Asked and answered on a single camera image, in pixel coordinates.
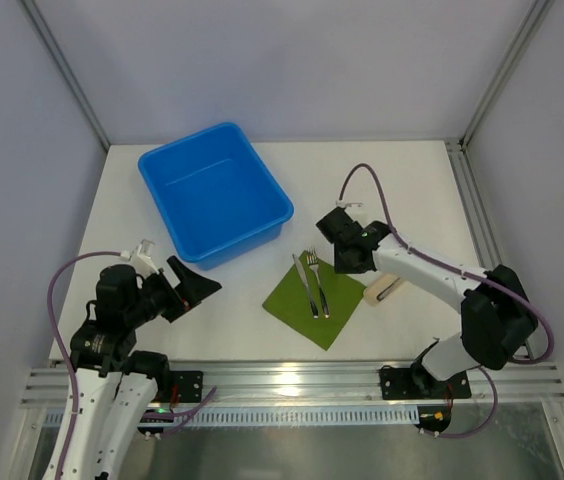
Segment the silver fork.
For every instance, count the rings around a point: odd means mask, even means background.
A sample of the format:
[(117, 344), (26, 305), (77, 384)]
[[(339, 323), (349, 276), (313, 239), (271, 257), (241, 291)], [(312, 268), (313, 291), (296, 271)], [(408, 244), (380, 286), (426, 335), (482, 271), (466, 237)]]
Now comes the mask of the silver fork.
[(331, 316), (331, 312), (320, 275), (319, 260), (314, 248), (307, 251), (307, 263), (316, 278), (323, 315), (325, 318), (329, 318)]

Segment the silver table knife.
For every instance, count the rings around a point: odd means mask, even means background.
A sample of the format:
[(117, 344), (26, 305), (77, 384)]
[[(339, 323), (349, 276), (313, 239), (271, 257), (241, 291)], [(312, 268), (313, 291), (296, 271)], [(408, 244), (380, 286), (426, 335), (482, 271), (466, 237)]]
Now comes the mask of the silver table knife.
[(308, 277), (306, 275), (306, 271), (304, 269), (304, 266), (303, 266), (300, 258), (296, 254), (293, 254), (292, 258), (293, 258), (293, 262), (294, 262), (296, 271), (297, 271), (299, 278), (302, 282), (302, 285), (305, 289), (307, 299), (308, 299), (308, 302), (309, 302), (309, 306), (310, 306), (310, 309), (311, 309), (311, 312), (312, 312), (312, 316), (314, 318), (318, 318), (319, 317), (319, 310), (318, 310), (317, 304), (314, 300), (313, 294), (311, 292), (309, 282), (308, 282)]

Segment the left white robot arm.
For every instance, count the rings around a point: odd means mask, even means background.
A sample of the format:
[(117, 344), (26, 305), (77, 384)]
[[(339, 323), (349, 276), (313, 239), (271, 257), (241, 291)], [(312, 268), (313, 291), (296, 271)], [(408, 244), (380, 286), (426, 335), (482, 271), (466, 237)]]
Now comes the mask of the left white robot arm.
[(87, 316), (70, 343), (59, 346), (69, 390), (47, 479), (115, 479), (143, 419), (183, 427), (208, 401), (200, 372), (171, 370), (166, 355), (137, 351), (136, 331), (162, 317), (179, 319), (218, 292), (176, 257), (171, 285), (142, 249), (120, 254), (101, 271)]

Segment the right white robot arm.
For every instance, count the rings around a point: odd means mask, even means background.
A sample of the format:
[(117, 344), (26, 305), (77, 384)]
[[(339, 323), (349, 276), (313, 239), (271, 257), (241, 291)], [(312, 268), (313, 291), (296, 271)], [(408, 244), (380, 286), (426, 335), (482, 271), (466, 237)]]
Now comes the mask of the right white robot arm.
[(427, 347), (404, 375), (406, 391), (417, 398), (443, 396), (449, 380), (468, 370), (502, 369), (538, 327), (517, 274), (504, 265), (466, 269), (439, 255), (418, 253), (387, 224), (373, 221), (363, 227), (342, 207), (316, 227), (333, 246), (336, 272), (395, 275), (460, 315), (460, 331)]

